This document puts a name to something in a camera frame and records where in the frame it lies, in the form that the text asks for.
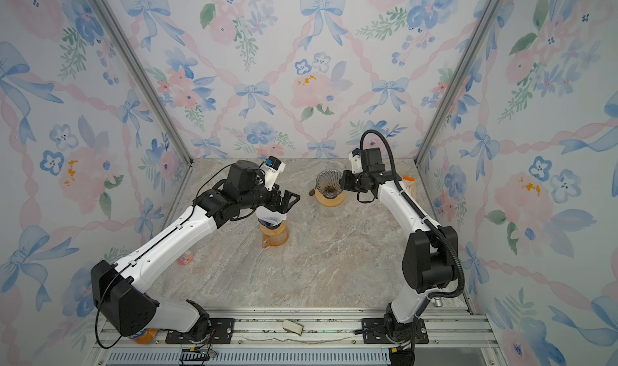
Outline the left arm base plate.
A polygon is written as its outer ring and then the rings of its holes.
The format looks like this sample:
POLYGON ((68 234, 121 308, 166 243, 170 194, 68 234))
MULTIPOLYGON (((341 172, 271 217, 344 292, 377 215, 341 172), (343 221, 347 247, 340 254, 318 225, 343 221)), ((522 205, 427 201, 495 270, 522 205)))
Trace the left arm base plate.
POLYGON ((231 344, 234 332, 234 318, 211 318, 205 328, 200 328, 196 332, 181 333, 169 331, 167 333, 166 344, 231 344))

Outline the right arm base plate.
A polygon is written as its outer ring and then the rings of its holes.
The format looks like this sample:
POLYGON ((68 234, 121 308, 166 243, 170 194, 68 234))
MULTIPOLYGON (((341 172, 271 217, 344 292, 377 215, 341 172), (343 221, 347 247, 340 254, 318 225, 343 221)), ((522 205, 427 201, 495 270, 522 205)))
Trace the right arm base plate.
POLYGON ((383 318, 363 318, 361 328, 354 331, 361 335, 364 344, 403 345, 412 341, 413 344, 429 344, 428 332, 423 319, 418 319, 415 328, 412 324, 400 324, 396 321, 385 322, 383 318))

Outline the grey ribbed glass dripper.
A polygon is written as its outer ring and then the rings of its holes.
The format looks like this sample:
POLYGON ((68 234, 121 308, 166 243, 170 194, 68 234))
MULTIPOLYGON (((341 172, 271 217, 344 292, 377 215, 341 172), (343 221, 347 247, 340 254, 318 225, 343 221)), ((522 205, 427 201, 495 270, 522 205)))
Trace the grey ribbed glass dripper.
POLYGON ((315 190, 320 192, 324 198, 333 200, 343 192, 341 179, 343 173, 334 169, 326 169, 317 175, 315 180, 315 190))

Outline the white paper coffee filter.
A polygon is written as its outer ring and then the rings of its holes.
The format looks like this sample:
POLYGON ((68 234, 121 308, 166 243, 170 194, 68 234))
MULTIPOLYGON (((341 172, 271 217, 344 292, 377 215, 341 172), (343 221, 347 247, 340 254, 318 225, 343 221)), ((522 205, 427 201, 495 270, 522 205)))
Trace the white paper coffee filter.
POLYGON ((279 228, 287 218, 286 214, 270 211, 266 207, 259 207, 255 214, 260 225, 270 230, 279 228))

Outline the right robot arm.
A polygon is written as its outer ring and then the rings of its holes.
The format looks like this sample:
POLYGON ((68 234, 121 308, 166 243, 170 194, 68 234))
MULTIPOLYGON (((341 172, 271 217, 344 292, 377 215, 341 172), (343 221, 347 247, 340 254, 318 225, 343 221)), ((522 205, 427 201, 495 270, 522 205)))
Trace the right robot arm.
POLYGON ((372 193, 408 237, 402 258, 406 284, 384 315, 386 336, 402 343, 413 338, 423 311, 434 298, 457 298, 463 293, 464 271, 455 252, 457 233, 420 208, 397 173, 386 169, 380 149, 356 148, 349 161, 352 168, 343 173, 342 189, 358 195, 372 193))

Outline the wooden ring lid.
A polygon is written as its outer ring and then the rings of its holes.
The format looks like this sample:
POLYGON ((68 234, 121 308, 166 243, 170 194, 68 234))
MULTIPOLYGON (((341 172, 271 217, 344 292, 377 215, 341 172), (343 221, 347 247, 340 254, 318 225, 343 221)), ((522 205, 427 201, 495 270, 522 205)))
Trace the wooden ring lid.
POLYGON ((341 192, 338 196, 330 199, 324 196, 321 192, 315 191, 315 198, 322 206, 325 206, 326 208, 334 208, 344 203, 346 194, 344 192, 341 192))

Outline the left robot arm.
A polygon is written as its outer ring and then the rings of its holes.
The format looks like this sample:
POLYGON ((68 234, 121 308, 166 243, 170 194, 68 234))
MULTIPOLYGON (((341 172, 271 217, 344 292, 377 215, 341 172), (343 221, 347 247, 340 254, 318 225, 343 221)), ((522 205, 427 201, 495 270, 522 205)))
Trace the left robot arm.
POLYGON ((193 245, 228 222, 244 220, 243 211, 260 211, 268 224, 279 226, 300 196, 276 183, 286 165, 270 156, 261 164, 247 160, 224 166, 227 176, 208 179, 180 217, 144 245, 110 263, 91 269, 93 304, 117 333, 130 337, 147 329, 179 333, 204 343, 215 332, 210 315, 198 303, 156 298, 148 294, 159 276, 193 245))

